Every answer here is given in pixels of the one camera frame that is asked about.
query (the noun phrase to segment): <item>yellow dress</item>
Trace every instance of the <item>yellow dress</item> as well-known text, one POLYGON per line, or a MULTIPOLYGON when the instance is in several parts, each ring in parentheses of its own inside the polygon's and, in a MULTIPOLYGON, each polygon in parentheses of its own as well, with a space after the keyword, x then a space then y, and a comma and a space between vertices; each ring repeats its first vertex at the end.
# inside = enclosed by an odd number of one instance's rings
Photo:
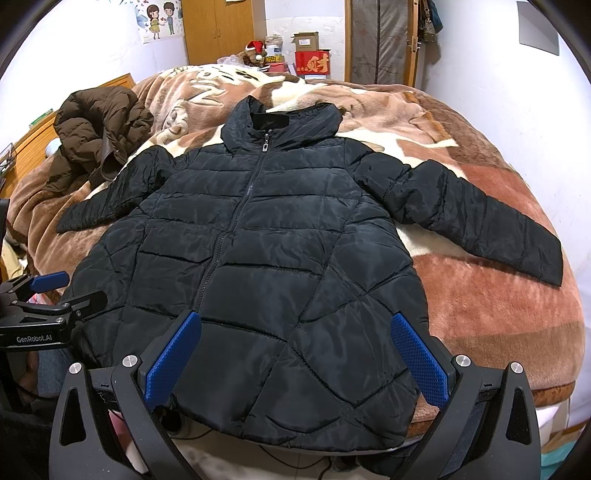
POLYGON ((160 33, 160 26, 158 25, 158 18, 153 18, 150 22, 150 31, 152 33, 160 33))

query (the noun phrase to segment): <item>jacket sleeve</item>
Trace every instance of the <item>jacket sleeve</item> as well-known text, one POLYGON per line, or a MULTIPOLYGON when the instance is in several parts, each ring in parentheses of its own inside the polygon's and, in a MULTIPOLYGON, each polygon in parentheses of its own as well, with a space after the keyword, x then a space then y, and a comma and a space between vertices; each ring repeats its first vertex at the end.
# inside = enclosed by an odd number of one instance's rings
POLYGON ((109 187, 68 208, 57 233, 84 230, 127 215, 173 173, 185 168, 186 161, 186 155, 173 158, 163 147, 148 148, 131 160, 109 187))
POLYGON ((397 158, 365 152, 354 157, 349 171, 396 221, 417 223, 470 254, 562 284, 558 238, 439 162, 427 160, 411 168, 397 158))

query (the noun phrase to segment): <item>stuffed toy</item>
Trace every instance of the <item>stuffed toy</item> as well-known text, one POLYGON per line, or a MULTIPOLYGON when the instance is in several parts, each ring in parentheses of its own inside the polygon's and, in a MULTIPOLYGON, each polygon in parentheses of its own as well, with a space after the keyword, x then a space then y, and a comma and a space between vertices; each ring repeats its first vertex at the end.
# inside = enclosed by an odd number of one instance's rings
POLYGON ((262 67, 265 64, 267 52, 262 47, 262 41, 253 40, 246 46, 244 51, 236 56, 244 62, 244 65, 262 67))

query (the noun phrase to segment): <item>person's leg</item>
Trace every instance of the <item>person's leg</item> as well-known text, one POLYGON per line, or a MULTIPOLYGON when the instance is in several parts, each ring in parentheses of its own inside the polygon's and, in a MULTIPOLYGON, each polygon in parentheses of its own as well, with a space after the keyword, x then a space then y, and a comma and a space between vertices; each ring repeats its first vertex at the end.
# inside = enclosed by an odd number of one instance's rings
POLYGON ((42 397, 60 394, 74 356, 67 348, 39 351, 37 390, 42 397))

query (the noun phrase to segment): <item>blue textured pad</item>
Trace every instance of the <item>blue textured pad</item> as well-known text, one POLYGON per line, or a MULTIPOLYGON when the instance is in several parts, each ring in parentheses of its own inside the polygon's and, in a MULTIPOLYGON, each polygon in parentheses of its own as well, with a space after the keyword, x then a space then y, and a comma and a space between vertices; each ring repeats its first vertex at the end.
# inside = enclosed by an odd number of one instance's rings
POLYGON ((173 388, 201 337, 201 318, 191 312, 146 375, 146 404, 150 411, 166 405, 173 388))
POLYGON ((390 333, 427 403, 442 408, 449 400, 447 376, 435 357, 401 313, 392 317, 390 333))
POLYGON ((66 272, 55 272, 49 275, 40 275, 31 280, 31 290, 35 293, 44 293, 57 288, 66 287, 70 283, 70 276, 66 272))

